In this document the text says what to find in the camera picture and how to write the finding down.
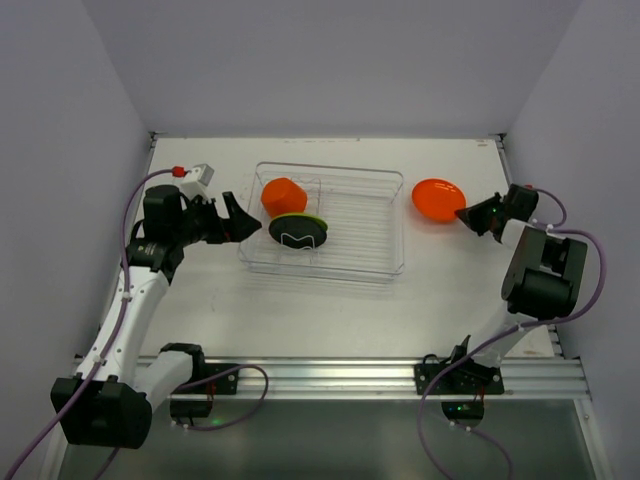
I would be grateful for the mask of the green plastic plate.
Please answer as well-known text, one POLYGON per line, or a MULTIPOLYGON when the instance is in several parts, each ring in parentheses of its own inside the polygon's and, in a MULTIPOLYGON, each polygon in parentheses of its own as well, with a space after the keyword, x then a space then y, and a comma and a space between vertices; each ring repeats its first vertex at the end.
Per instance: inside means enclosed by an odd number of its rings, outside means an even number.
POLYGON ((329 230, 327 222, 317 215, 312 215, 305 212, 289 212, 289 213, 285 213, 277 217, 274 217, 273 220, 284 219, 284 218, 300 218, 300 219, 311 220, 311 221, 314 221, 316 224, 318 224, 324 231, 329 230))

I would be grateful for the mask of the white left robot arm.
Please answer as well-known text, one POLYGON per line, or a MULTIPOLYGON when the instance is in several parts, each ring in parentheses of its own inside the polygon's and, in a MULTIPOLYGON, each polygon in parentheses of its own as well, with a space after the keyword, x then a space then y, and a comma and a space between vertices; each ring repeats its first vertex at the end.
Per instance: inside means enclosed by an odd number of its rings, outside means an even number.
POLYGON ((137 362, 151 319, 186 247, 226 242, 224 221, 206 190, 159 185, 143 197, 143 218, 126 232, 116 294, 90 353, 70 378, 59 378, 51 401, 72 445, 137 449, 158 406, 183 384, 204 379, 201 346, 165 345, 144 372, 137 362))

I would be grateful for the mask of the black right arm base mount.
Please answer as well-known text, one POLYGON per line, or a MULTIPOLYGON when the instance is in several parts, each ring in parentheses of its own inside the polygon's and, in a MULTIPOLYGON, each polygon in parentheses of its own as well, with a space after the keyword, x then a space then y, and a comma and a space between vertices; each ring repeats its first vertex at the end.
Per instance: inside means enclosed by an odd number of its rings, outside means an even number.
MULTIPOLYGON (((439 359, 427 354, 413 366, 413 376, 418 395, 422 395, 430 382, 445 370, 454 358, 439 359)), ((487 395, 502 395, 505 387, 499 368, 489 368, 467 361, 461 367, 447 373, 430 391, 433 396, 461 396, 465 400, 445 400, 441 410, 448 421, 465 427, 477 427, 485 414, 487 395)))

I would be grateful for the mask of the orange plastic plate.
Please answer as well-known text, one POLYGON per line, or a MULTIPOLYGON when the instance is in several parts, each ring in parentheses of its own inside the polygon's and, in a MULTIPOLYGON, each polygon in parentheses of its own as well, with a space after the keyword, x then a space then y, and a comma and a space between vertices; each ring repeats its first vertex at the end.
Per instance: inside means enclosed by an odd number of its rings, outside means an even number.
POLYGON ((419 181, 412 189, 411 200, 423 217, 437 223, 455 221, 456 212, 467 207, 462 190, 455 184, 438 178, 419 181))

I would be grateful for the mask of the black plastic plate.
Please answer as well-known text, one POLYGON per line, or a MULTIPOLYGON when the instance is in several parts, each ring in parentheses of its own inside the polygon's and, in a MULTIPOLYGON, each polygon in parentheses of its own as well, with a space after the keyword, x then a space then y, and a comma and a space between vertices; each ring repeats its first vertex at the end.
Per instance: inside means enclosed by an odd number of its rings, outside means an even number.
POLYGON ((275 242, 294 250, 317 249, 328 238, 328 231, 314 221, 300 218, 272 219, 268 232, 275 242))

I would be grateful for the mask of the orange plastic cup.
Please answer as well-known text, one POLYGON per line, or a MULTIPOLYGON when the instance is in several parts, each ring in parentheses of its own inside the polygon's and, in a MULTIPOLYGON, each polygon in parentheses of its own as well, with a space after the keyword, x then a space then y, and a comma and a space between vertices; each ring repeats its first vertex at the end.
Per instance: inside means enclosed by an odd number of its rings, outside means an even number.
POLYGON ((261 203, 271 218, 304 212, 307 202, 307 193, 297 183, 285 177, 269 181, 261 193, 261 203))

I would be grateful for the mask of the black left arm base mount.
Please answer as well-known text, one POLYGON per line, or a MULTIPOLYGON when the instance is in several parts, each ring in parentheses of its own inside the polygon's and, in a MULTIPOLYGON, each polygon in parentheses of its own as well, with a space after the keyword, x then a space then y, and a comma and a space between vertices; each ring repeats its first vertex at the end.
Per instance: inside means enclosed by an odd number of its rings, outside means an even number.
POLYGON ((208 417, 217 397, 233 396, 237 393, 238 373, 230 373, 215 382, 199 385, 191 389, 179 391, 186 395, 185 399, 172 399, 169 402, 169 413, 176 422, 193 425, 196 419, 208 417))

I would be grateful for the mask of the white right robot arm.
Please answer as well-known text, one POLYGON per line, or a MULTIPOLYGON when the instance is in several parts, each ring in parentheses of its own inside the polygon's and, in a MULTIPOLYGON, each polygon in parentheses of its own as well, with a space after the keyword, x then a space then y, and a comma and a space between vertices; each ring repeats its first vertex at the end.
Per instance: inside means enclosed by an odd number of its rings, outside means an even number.
POLYGON ((504 195, 455 211, 469 230, 491 235, 512 253, 500 288, 503 306, 451 353, 449 363, 460 370, 498 369, 529 331, 570 316, 578 303, 588 246, 556 231, 567 220, 565 207, 556 223, 534 219, 542 195, 557 199, 545 190, 512 184, 504 195))

